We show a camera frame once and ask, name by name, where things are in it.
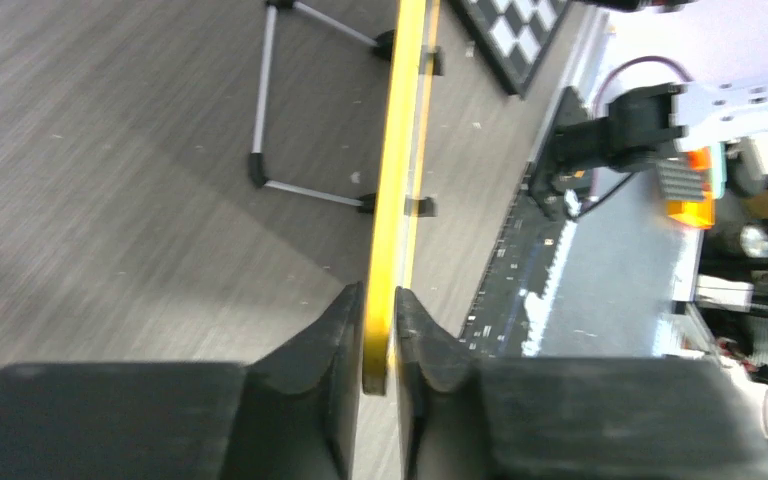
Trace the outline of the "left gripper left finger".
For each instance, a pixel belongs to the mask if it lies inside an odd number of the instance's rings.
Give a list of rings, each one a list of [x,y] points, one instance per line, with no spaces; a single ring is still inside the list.
[[[251,364],[0,368],[0,479],[348,479],[363,289]]]

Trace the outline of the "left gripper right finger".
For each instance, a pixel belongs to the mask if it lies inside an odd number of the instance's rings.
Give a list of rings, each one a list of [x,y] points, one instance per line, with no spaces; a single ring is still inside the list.
[[[768,479],[768,438],[714,363],[484,358],[395,294],[406,479]]]

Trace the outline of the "yellow framed whiteboard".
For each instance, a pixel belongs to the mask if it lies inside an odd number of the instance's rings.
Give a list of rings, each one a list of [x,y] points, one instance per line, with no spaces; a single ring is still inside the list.
[[[383,396],[395,293],[412,278],[417,222],[436,204],[421,195],[431,89],[442,70],[440,2],[399,4],[363,313],[362,389]]]

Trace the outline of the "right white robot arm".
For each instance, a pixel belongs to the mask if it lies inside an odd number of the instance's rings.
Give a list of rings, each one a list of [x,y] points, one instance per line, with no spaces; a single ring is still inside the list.
[[[768,131],[768,78],[698,81],[631,89],[592,120],[556,129],[555,168],[631,171],[647,157],[689,152]]]

